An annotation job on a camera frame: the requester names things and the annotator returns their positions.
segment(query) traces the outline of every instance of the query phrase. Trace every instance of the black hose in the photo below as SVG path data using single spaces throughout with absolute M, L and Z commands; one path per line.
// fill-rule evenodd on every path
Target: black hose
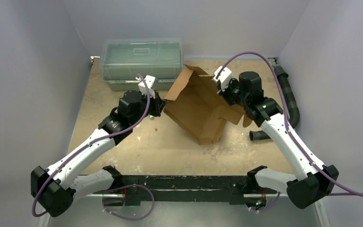
M 290 125 L 295 128 L 300 120 L 300 111 L 298 110 L 297 102 L 295 100 L 290 83 L 287 80 L 289 75 L 283 70 L 281 66 L 275 66 L 275 73 L 277 80 L 283 91 L 283 96 L 286 100 L 287 110 L 289 111 L 289 122 Z M 267 140 L 270 137 L 264 131 L 250 131 L 250 140 Z

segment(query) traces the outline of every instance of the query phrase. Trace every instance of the brown box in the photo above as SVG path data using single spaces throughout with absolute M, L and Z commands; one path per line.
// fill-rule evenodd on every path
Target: brown box
M 200 67 L 185 66 L 165 96 L 164 113 L 200 145 L 219 142 L 226 122 L 238 124 L 244 115 L 243 127 L 251 124 L 241 106 L 229 106 L 217 94 L 212 76 Z

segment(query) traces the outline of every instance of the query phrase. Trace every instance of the table surface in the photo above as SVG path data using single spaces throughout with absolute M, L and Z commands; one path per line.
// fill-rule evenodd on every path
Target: table surface
M 200 66 L 209 75 L 225 61 L 185 61 Z M 235 76 L 255 71 L 262 78 L 265 96 L 281 103 L 272 73 L 263 61 L 233 61 L 228 68 Z M 95 59 L 76 120 L 69 152 L 97 128 L 118 105 L 124 91 L 111 91 L 103 81 L 99 60 Z M 166 91 L 159 92 L 164 97 Z M 252 123 L 242 127 L 227 123 L 219 143 L 201 146 L 166 114 L 144 119 L 132 134 L 93 162 L 83 174 L 92 174 L 104 166 L 115 166 L 124 175 L 246 175 L 260 166 L 293 173 L 286 158 L 272 140 L 251 142 L 249 131 L 259 130 Z

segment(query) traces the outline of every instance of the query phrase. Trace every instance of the open cardboard box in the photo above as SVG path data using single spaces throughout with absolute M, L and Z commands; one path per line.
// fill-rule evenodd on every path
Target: open cardboard box
M 193 136 L 200 145 L 217 143 L 226 122 L 238 124 L 244 115 L 243 127 L 251 124 L 241 106 L 229 106 L 217 94 L 216 83 L 200 67 L 185 65 L 187 69 L 165 96 L 164 113 Z

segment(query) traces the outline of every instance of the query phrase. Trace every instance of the beige surface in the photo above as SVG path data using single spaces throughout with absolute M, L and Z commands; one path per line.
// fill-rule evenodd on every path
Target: beige surface
M 224 61 L 186 61 L 200 66 L 212 75 Z M 262 61 L 234 61 L 229 65 L 235 76 L 243 71 L 256 71 L 262 78 L 265 95 L 281 103 L 276 84 Z M 124 92 L 111 91 L 102 80 L 99 62 L 95 61 L 74 128 L 70 151 L 83 142 L 109 112 L 118 105 Z M 260 165 L 292 173 L 291 167 L 271 141 L 251 142 L 248 128 L 227 123 L 221 142 L 200 146 L 165 114 L 143 122 L 119 146 L 106 152 L 83 174 L 103 166 L 115 166 L 122 174 L 132 175 L 245 175 Z

